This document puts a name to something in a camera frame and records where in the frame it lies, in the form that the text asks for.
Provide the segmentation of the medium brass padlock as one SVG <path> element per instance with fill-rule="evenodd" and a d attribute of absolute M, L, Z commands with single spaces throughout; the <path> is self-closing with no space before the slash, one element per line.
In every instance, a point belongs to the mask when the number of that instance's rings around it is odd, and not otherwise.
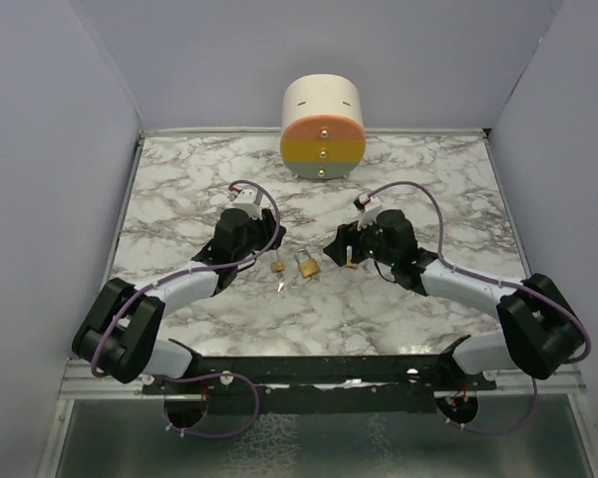
<path fill-rule="evenodd" d="M 294 254 L 294 259 L 301 276 L 305 279 L 312 279 L 321 272 L 318 262 L 305 248 L 298 249 Z"/>

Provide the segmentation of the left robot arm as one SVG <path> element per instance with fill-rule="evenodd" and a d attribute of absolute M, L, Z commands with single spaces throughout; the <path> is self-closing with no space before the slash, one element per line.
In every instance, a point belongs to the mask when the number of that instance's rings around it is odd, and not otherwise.
<path fill-rule="evenodd" d="M 254 216 L 238 208 L 224 210 L 210 241 L 184 266 L 141 284 L 109 280 L 72 342 L 95 376 L 129 383 L 142 374 L 163 376 L 186 393 L 199 384 L 196 353 L 173 340 L 160 340 L 162 320 L 192 303 L 223 292 L 247 263 L 280 246 L 286 229 L 279 212 L 268 208 Z"/>

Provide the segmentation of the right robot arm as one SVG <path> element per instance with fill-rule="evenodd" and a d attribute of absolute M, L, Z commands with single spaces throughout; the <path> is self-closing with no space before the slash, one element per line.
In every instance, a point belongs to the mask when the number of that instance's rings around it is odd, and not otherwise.
<path fill-rule="evenodd" d="M 366 260 L 385 265 L 403 289 L 453 301 L 499 322 L 500 332 L 462 340 L 439 363 L 438 377 L 447 388 L 460 389 L 474 374 L 494 369 L 519 369 L 545 380 L 588 344 L 548 276 L 498 279 L 448 265 L 440 254 L 418 244 L 411 221 L 400 210 L 338 226 L 324 253 L 339 267 Z"/>

